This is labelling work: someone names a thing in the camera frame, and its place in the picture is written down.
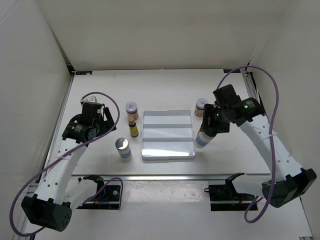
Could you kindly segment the blue label shaker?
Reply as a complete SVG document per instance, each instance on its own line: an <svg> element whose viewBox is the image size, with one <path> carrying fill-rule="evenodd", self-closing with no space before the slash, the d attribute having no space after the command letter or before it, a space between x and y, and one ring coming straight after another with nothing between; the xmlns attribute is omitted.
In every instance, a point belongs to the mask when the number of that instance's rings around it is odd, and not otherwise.
<svg viewBox="0 0 320 240"><path fill-rule="evenodd" d="M210 143L215 137L211 137L206 135L203 131L200 131L195 139L194 139L194 145L199 148L202 149L204 148L208 143Z"/></svg>
<svg viewBox="0 0 320 240"><path fill-rule="evenodd" d="M126 138L118 138L115 141L115 147L123 161L130 161L132 159L132 151L129 145L129 141Z"/></svg>

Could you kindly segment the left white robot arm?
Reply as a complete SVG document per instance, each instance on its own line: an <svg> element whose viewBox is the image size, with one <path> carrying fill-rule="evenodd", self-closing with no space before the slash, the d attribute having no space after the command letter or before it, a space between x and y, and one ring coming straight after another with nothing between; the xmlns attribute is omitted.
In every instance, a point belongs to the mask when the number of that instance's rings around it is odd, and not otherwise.
<svg viewBox="0 0 320 240"><path fill-rule="evenodd" d="M62 232L68 226L73 210L88 199L100 200L105 194L99 175L86 175L77 186L67 190L81 156L93 139L116 129L108 107L85 102L82 112L67 124L57 154L58 163L50 167L32 197L23 198L21 207L35 225Z"/></svg>

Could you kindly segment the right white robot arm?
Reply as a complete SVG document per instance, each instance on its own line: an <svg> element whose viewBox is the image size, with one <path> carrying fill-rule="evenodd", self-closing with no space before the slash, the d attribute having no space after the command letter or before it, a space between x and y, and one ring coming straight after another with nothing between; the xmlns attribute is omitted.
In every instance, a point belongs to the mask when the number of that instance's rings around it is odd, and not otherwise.
<svg viewBox="0 0 320 240"><path fill-rule="evenodd" d="M304 169L297 162L277 134L259 102L249 97L244 100L236 94L231 84L216 89L214 104L205 104L202 124L194 144L204 148L218 134L229 133L235 124L251 140L264 162L271 179L235 173L229 176L215 192L226 200L238 200L242 196L264 197L269 204L280 208L303 195L317 179L313 169Z"/></svg>

